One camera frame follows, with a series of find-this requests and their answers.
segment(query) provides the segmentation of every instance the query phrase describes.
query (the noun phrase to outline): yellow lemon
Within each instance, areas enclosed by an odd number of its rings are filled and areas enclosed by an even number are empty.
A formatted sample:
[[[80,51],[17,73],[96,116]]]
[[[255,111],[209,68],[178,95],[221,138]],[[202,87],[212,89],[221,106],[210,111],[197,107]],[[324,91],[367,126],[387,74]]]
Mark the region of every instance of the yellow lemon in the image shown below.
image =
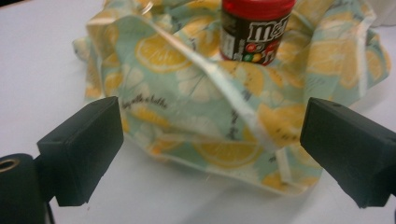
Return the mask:
[[[261,123],[278,146],[284,147],[298,142],[304,122],[304,105],[288,105],[275,109],[259,105],[257,112]]]
[[[106,76],[105,79],[105,93],[107,96],[111,95],[112,92],[121,84],[123,76],[121,73],[111,73]]]
[[[85,89],[85,96],[87,98],[99,98],[102,94],[102,91],[98,88],[87,86]]]
[[[180,144],[181,141],[177,141],[175,139],[158,137],[151,145],[151,152],[153,154],[161,154],[163,151],[169,151],[175,147],[178,147]]]
[[[283,87],[283,77],[279,74],[279,72],[272,67],[266,67],[266,70],[268,71],[268,76],[271,78],[271,80],[280,88]]]
[[[268,186],[272,189],[277,189],[280,191],[286,191],[286,189],[288,187],[288,185],[282,181],[279,171],[275,171],[275,172],[267,175],[262,180],[262,184],[264,186]]]
[[[167,119],[163,118],[162,116],[158,115],[156,112],[144,107],[139,106],[136,110],[131,111],[131,113],[144,121],[153,123],[163,128],[169,128],[170,124]]]
[[[106,39],[106,43],[111,47],[115,47],[117,40],[119,39],[120,31],[116,25],[108,25],[105,29],[104,37]]]
[[[206,161],[225,168],[251,163],[262,153],[262,147],[247,142],[210,142],[204,139],[194,143],[194,147]]]
[[[291,12],[288,24],[286,25],[285,34],[288,31],[298,31],[302,34],[312,35],[312,29],[309,28],[296,13]]]
[[[155,73],[173,72],[191,62],[159,35],[141,39],[135,48],[137,60]]]
[[[255,63],[238,63],[232,61],[219,62],[232,77],[241,81],[253,95],[260,95],[264,88],[262,65]]]
[[[382,61],[379,58],[378,54],[376,54],[372,50],[366,50],[366,60],[370,75],[372,76],[373,80],[378,80],[384,73]]]
[[[358,46],[354,41],[347,41],[344,45],[346,57],[343,61],[343,69],[341,71],[340,83],[347,89],[355,87],[360,79],[358,73]]]
[[[292,63],[310,42],[307,35],[298,32],[288,32],[282,37],[282,42],[277,50],[276,57],[282,63]]]
[[[192,47],[206,57],[211,57],[219,52],[219,29],[209,29],[209,24],[215,18],[199,16],[189,21],[180,32],[186,34]]]
[[[327,76],[341,74],[346,55],[345,43],[338,40],[318,41],[312,44],[307,64],[308,73]]]
[[[309,48],[301,49],[298,55],[290,58],[289,63],[281,63],[278,73],[294,88],[301,89],[305,85],[305,68]]]
[[[247,142],[257,142],[256,137],[254,137],[253,133],[250,131],[248,126],[246,126],[242,131],[242,136],[244,137],[244,140]]]
[[[129,128],[128,120],[126,118],[121,118],[121,125],[122,125],[122,130],[128,133],[130,128]]]
[[[199,1],[191,1],[186,6],[190,9],[197,8],[207,8],[210,10],[216,10],[220,6],[219,0],[199,0]]]
[[[120,66],[119,57],[116,53],[110,54],[107,58],[102,61],[103,67],[118,67]]]

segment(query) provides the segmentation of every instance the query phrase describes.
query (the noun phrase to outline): white surface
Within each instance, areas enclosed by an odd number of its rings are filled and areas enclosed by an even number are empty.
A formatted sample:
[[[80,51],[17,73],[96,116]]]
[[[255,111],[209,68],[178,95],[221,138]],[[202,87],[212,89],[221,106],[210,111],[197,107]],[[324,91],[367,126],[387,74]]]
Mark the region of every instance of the white surface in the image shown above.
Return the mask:
[[[85,64],[71,42],[101,9],[95,0],[35,0],[0,8],[0,157],[38,155],[35,143],[83,106]],[[378,28],[396,64],[396,27]],[[353,106],[396,131],[396,70]],[[298,197],[154,161],[125,140],[88,204],[58,207],[58,224],[393,223],[396,200],[359,209],[326,172]]]
[[[396,25],[395,0],[367,0],[376,14],[374,26]]]

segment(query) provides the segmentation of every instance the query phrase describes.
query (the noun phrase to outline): crumpled fabric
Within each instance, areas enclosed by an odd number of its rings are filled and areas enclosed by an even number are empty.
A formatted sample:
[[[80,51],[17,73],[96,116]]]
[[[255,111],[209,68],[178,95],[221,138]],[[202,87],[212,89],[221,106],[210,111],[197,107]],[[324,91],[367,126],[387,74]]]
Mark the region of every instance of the crumpled fabric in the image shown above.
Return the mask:
[[[389,75],[363,0],[300,0],[268,66],[219,56],[220,0],[107,0],[74,42],[88,101],[118,96],[154,158],[296,195],[320,166],[299,144],[309,97],[351,105]]]

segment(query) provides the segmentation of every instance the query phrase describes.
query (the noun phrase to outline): screw hole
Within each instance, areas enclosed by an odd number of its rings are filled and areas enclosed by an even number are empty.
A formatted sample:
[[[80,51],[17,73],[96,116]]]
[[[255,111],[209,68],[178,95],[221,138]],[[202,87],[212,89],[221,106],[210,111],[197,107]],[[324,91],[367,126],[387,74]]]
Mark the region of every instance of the screw hole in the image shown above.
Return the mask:
[[[17,159],[0,161],[0,173],[13,169],[19,163],[20,163],[20,161]]]

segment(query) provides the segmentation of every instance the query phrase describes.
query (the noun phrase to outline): reusable food bag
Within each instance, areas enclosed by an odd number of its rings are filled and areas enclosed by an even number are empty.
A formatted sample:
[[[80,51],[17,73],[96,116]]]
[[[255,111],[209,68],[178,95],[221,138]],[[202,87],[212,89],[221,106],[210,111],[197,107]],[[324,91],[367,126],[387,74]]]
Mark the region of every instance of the reusable food bag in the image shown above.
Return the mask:
[[[118,96],[155,158],[286,195],[321,168],[299,144],[307,100],[358,101],[389,74],[363,0],[300,0],[268,66],[219,56],[220,0],[113,0],[74,42],[86,99]]]

